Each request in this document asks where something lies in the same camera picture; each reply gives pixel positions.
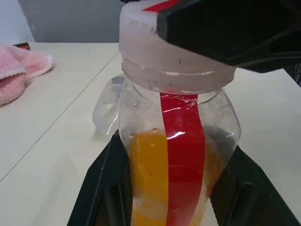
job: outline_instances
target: red label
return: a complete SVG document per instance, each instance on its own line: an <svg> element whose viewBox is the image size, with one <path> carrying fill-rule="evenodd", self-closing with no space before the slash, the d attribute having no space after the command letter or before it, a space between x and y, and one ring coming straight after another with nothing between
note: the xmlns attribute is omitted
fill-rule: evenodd
<svg viewBox="0 0 301 226"><path fill-rule="evenodd" d="M149 12L160 12L163 9L167 9L170 8L172 6L174 6L175 4L177 4L180 0L169 0L169 1L165 1L162 3L159 3L157 5L145 8L144 11L149 11Z"/></svg>
<svg viewBox="0 0 301 226"><path fill-rule="evenodd" d="M160 94L168 151L166 226L189 226L201 193L206 141L197 95Z"/></svg>

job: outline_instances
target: yellow liquid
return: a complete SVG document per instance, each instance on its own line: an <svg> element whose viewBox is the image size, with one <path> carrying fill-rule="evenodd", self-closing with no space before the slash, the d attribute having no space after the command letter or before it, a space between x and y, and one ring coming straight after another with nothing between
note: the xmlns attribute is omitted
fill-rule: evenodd
<svg viewBox="0 0 301 226"><path fill-rule="evenodd" d="M164 133L153 129L139 133L130 142L133 189L133 226L166 226L168 209L168 155ZM202 191L189 226L199 226L206 201L224 164L212 145L206 145Z"/></svg>

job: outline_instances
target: white bottle cap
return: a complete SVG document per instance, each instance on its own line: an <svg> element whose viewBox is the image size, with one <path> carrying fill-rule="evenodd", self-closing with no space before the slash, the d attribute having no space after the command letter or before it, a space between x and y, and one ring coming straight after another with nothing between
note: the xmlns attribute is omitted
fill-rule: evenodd
<svg viewBox="0 0 301 226"><path fill-rule="evenodd" d="M120 13L122 68L134 83L163 92L209 92L234 78L235 67L171 45L157 34L157 13L144 9L166 0L126 4Z"/></svg>

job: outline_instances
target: table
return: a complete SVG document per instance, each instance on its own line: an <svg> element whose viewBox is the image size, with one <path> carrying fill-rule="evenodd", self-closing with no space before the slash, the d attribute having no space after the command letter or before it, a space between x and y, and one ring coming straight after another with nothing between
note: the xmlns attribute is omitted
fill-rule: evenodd
<svg viewBox="0 0 301 226"><path fill-rule="evenodd" d="M115 44L30 43L54 70L0 108L0 225L65 226L86 171L108 142L92 122L105 84L122 73ZM301 221L301 89L284 70L238 69L225 87L242 128L240 147ZM215 226L209 205L205 226Z"/></svg>

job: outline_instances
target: pink towel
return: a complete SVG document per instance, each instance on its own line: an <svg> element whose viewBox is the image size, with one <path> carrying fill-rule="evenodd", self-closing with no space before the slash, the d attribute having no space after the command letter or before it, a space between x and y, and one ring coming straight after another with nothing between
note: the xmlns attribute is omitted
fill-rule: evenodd
<svg viewBox="0 0 301 226"><path fill-rule="evenodd" d="M49 54L0 45L0 105L20 97L29 80L47 72L51 65Z"/></svg>

